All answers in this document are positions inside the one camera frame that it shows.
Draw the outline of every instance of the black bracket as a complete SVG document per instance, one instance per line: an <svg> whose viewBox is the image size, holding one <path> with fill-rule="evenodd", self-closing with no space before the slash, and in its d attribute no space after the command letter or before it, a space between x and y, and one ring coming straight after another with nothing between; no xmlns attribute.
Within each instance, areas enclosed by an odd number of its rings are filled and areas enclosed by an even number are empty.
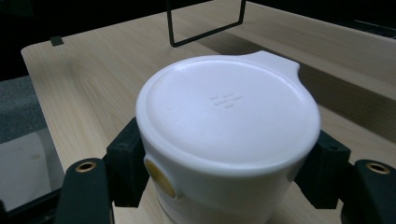
<svg viewBox="0 0 396 224"><path fill-rule="evenodd" d="M188 44L188 43L190 43L190 42L192 42L192 41L195 41L195 40L204 38L204 37L209 36L209 35L216 34L216 33L218 33L218 32L221 32L221 31L224 31L224 30L227 30L227 29L230 29L230 28L232 28L232 27L235 27L235 26L237 26L237 25L242 24L243 21L244 21L244 16L245 16L245 7L246 7L246 3L247 3L247 0L242 0L242 1L241 1L241 8L240 8L240 11L239 11L239 20L238 20L238 21L236 21L236 22L234 22L234 23L231 23L231 24L228 24L228 25L225 25L225 26L222 26L222 27L220 27L220 28L216 28L216 29L214 29L214 30L205 32L205 33L203 33L203 34L195 35L195 36L193 36L193 37L190 37L190 38L187 38L187 39L184 39L184 40L175 42L174 31L173 31L173 23L172 23L172 6L171 6L171 0L166 0L166 15L167 15L167 18L168 18L169 40L170 40L171 46L174 47L174 48L177 48L177 47L179 47L179 46Z"/></svg>

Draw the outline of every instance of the gray floor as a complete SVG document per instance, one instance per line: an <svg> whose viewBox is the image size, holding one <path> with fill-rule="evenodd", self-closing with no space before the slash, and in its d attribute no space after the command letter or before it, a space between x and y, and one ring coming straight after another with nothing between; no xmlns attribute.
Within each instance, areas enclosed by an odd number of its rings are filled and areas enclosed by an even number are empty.
<svg viewBox="0 0 396 224"><path fill-rule="evenodd" d="M0 200L9 211L62 186L64 171L30 77L0 82Z"/></svg>

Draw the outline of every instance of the light wood surface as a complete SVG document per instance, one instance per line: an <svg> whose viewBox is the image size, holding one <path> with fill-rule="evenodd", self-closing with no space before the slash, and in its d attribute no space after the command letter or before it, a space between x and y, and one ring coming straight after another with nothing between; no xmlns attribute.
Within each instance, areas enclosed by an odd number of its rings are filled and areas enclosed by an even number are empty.
<svg viewBox="0 0 396 224"><path fill-rule="evenodd" d="M174 10L176 41L237 20L239 1ZM33 80L61 163L102 158L134 117L144 83L166 65L201 55L267 50L302 65L320 104L322 130L352 150L351 162L396 167L396 41L247 3L242 25L172 48L165 13L26 47ZM269 223L341 223L316 210L293 184ZM138 208L115 208L116 223L164 223L152 182Z"/></svg>

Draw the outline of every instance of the embossed logo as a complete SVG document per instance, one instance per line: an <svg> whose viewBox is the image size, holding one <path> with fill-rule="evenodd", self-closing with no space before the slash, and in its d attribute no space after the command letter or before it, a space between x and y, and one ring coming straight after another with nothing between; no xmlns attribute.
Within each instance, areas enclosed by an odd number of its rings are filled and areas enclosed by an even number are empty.
<svg viewBox="0 0 396 224"><path fill-rule="evenodd" d="M224 106L224 108L231 108L236 101L241 100L242 98L244 98L243 95L228 92L222 95L214 95L210 97L210 100L213 101L214 105Z"/></svg>

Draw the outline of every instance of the white cup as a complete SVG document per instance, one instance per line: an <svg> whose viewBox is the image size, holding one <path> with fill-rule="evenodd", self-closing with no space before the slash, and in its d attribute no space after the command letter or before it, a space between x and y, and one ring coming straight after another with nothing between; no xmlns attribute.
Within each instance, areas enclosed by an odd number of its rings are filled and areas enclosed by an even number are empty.
<svg viewBox="0 0 396 224"><path fill-rule="evenodd" d="M265 223L317 142L299 64L259 51L171 64L136 119L163 211L178 224Z"/></svg>

